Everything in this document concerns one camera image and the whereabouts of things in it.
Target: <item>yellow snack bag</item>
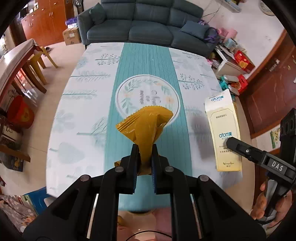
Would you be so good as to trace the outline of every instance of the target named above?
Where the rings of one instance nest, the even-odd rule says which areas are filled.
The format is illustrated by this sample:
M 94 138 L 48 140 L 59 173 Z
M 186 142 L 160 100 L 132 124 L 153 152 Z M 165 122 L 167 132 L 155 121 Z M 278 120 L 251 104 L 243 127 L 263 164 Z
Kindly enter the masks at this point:
M 122 122 L 116 128 L 138 145 L 141 167 L 138 175 L 151 174 L 152 145 L 158 139 L 173 113 L 162 106 L 146 106 Z

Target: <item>shelf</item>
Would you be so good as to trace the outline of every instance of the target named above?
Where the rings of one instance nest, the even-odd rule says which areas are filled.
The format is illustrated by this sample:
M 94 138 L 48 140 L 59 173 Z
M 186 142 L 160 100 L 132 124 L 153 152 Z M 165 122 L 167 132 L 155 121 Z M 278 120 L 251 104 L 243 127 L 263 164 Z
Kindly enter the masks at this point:
M 225 0 L 216 0 L 216 1 L 220 2 L 223 7 L 227 8 L 229 11 L 233 13 L 240 13 L 242 11 L 241 8 L 233 2 L 229 4 Z

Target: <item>screw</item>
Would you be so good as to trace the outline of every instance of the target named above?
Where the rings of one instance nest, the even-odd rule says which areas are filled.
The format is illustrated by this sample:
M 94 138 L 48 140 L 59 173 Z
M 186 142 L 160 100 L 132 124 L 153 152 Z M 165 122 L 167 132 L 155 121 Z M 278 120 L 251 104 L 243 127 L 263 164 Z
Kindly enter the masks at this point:
M 209 180 L 209 177 L 207 175 L 201 175 L 200 180 L 203 182 L 207 182 Z
M 173 172 L 173 171 L 174 171 L 174 168 L 171 167 L 171 166 L 167 166 L 167 167 L 165 168 L 165 171 L 166 171 L 166 172 Z
M 82 175 L 82 176 L 80 177 L 80 181 L 83 181 L 83 182 L 88 181 L 88 179 L 89 179 L 89 175 Z
M 115 171 L 116 172 L 123 172 L 124 168 L 123 167 L 116 167 Z

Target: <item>wooden door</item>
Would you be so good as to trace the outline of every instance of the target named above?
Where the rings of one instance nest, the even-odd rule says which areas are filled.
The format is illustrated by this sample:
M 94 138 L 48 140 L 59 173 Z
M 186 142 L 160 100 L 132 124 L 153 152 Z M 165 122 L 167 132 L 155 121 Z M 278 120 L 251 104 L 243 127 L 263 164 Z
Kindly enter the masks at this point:
M 44 40 L 44 34 L 42 29 L 43 21 L 40 18 L 39 11 L 31 13 L 30 20 L 31 20 L 31 29 L 32 29 L 32 34 L 34 36 L 34 40 L 38 45 L 42 45 Z
M 281 120 L 296 107 L 296 48 L 287 34 L 265 68 L 240 96 L 251 134 Z
M 49 11 L 50 3 L 49 0 L 38 0 L 38 9 L 41 11 Z
M 54 7 L 64 7 L 64 1 L 63 0 L 49 0 L 50 2 L 50 7 L 54 8 Z
M 51 17 L 51 10 L 42 11 L 40 18 L 42 19 L 42 29 L 43 29 L 43 41 L 42 46 L 47 46 L 56 43 L 56 36 L 54 30 L 54 24 Z
M 32 28 L 31 28 L 31 22 L 30 22 L 30 16 L 26 16 L 21 20 L 22 23 L 22 28 L 24 30 L 26 39 L 32 39 L 33 38 L 33 32 L 32 32 Z
M 52 8 L 52 22 L 54 24 L 57 42 L 64 41 L 63 31 L 67 29 L 64 6 L 58 5 Z

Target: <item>finger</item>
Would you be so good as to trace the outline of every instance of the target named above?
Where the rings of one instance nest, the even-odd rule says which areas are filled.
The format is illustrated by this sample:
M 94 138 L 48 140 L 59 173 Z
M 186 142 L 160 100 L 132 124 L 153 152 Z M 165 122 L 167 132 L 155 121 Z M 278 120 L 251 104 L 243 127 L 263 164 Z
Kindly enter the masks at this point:
M 256 200 L 256 204 L 254 206 L 254 209 L 264 209 L 266 207 L 267 204 L 267 199 L 264 196 L 264 193 L 260 193 L 260 195 L 258 196 L 257 200 Z
M 287 212 L 284 212 L 284 213 L 277 212 L 275 219 L 269 224 L 268 227 L 271 228 L 271 227 L 277 225 L 280 221 L 282 221 L 284 219 L 284 217 L 286 216 Z
M 255 219 L 260 219 L 264 216 L 264 210 L 263 209 L 253 209 L 250 216 Z
M 272 228 L 273 226 L 275 226 L 275 225 L 277 225 L 278 224 L 278 222 L 276 222 L 276 221 L 272 221 L 269 225 L 268 225 L 268 228 Z
M 261 186 L 260 186 L 260 190 L 261 191 L 264 191 L 266 188 L 266 182 L 262 183 Z
M 292 192 L 291 190 L 286 194 L 285 197 L 283 197 L 281 200 L 279 200 L 275 206 L 276 211 L 284 213 L 288 212 L 292 205 Z
M 252 211 L 251 211 L 251 213 L 250 213 L 250 216 L 252 217 L 252 219 L 257 219 L 257 214 L 256 214 L 256 210 L 255 209 L 253 209 Z

